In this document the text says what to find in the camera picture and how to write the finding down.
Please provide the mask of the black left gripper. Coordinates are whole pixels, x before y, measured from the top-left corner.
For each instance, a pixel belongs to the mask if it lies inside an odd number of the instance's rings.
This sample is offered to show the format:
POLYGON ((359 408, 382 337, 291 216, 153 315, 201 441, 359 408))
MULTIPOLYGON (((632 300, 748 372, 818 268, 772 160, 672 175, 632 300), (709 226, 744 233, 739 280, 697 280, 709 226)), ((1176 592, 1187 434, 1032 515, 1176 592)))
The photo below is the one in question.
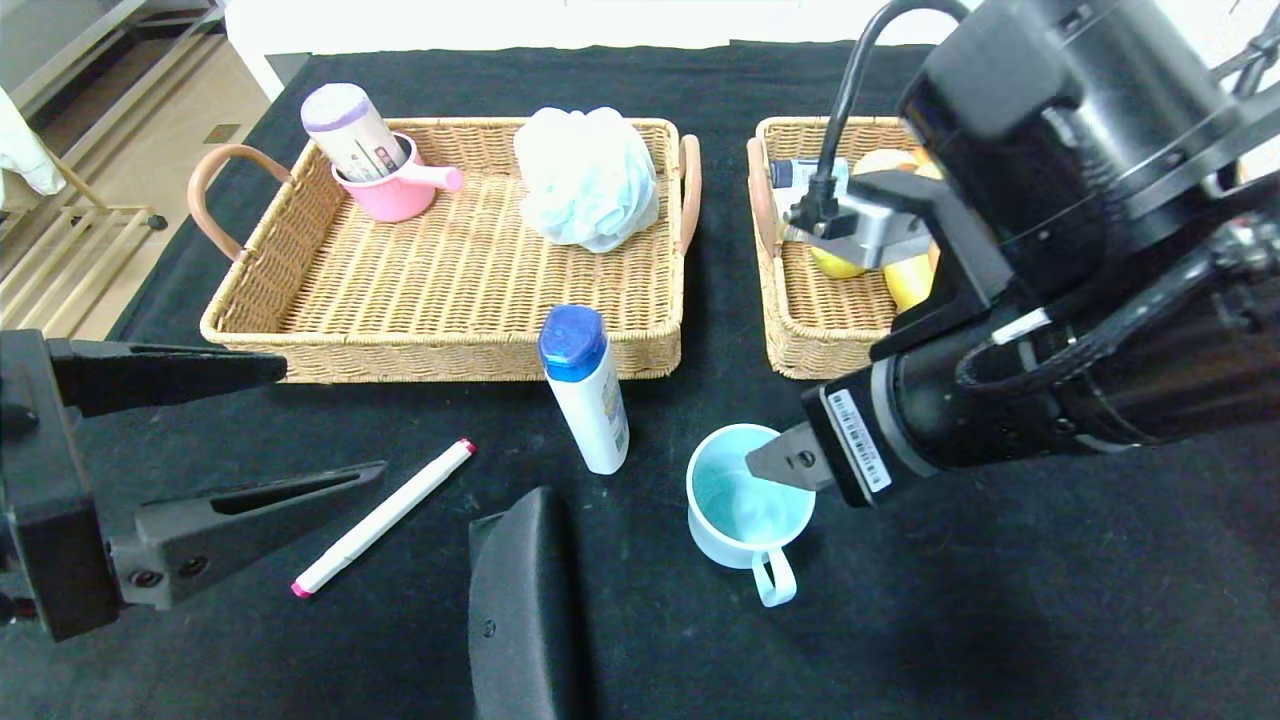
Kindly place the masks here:
POLYGON ((287 373, 276 354, 3 332, 3 621, 61 642, 113 624, 122 600, 169 610, 372 495, 384 461, 148 502, 109 557, 64 405, 104 416, 287 373))

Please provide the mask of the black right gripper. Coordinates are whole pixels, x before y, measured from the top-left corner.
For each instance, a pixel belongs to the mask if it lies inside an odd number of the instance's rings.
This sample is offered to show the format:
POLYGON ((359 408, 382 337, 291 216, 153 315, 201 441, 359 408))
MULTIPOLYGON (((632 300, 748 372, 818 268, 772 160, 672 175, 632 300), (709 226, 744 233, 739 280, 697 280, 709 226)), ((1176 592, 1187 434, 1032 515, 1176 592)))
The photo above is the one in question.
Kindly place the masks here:
POLYGON ((873 346, 870 365, 803 395, 808 421, 750 451, 754 477, 820 492, 833 483, 854 507, 874 507, 942 471, 1036 456, 1041 421, 1007 398, 963 391, 961 356, 1015 310, 993 310, 908 345, 909 311, 873 346))

